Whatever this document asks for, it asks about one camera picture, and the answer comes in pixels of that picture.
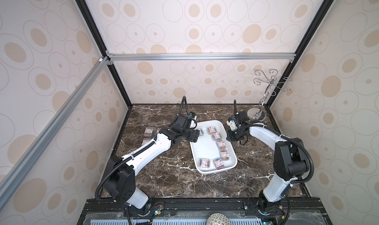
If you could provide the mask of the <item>white plastic storage tray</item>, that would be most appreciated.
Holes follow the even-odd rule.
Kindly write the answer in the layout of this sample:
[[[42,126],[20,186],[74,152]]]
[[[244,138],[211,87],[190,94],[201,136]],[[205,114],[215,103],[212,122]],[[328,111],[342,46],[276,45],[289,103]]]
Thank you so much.
[[[217,131],[221,134],[222,140],[226,143],[226,149],[221,151],[228,151],[230,155],[230,159],[228,161],[223,161],[225,167],[221,170],[217,170],[213,160],[220,158],[220,150],[217,147],[216,142],[211,139],[211,135],[207,133],[206,128],[214,126]],[[197,124],[197,129],[203,129],[204,135],[199,136],[196,143],[190,143],[191,151],[193,154],[193,159],[195,162],[196,169],[199,173],[203,175],[214,174],[218,172],[227,171],[233,169],[237,165],[237,156],[235,154],[232,143],[227,140],[227,132],[222,124],[222,122],[218,120],[209,120],[199,122]],[[210,168],[200,168],[198,163],[200,158],[207,158],[210,160]]]

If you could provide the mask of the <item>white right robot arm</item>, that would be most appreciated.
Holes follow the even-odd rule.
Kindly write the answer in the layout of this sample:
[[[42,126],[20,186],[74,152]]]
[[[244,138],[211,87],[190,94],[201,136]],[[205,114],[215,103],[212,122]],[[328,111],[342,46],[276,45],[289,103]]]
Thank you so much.
[[[236,109],[227,125],[230,127],[228,141],[237,142],[252,136],[274,151],[274,175],[260,193],[261,204],[280,201],[294,184],[306,183],[313,177],[314,162],[301,139],[280,134],[257,120],[251,120],[245,111]]]

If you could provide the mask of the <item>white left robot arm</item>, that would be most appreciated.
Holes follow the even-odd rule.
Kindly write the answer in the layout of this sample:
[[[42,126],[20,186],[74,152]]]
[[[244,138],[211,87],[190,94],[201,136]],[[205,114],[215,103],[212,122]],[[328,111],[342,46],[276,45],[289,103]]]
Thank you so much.
[[[196,143],[200,134],[196,130],[196,114],[177,114],[174,121],[160,129],[146,144],[122,157],[112,156],[95,190],[98,201],[113,201],[143,210],[149,208],[149,197],[136,187],[136,176],[152,160],[171,146],[185,140]]]

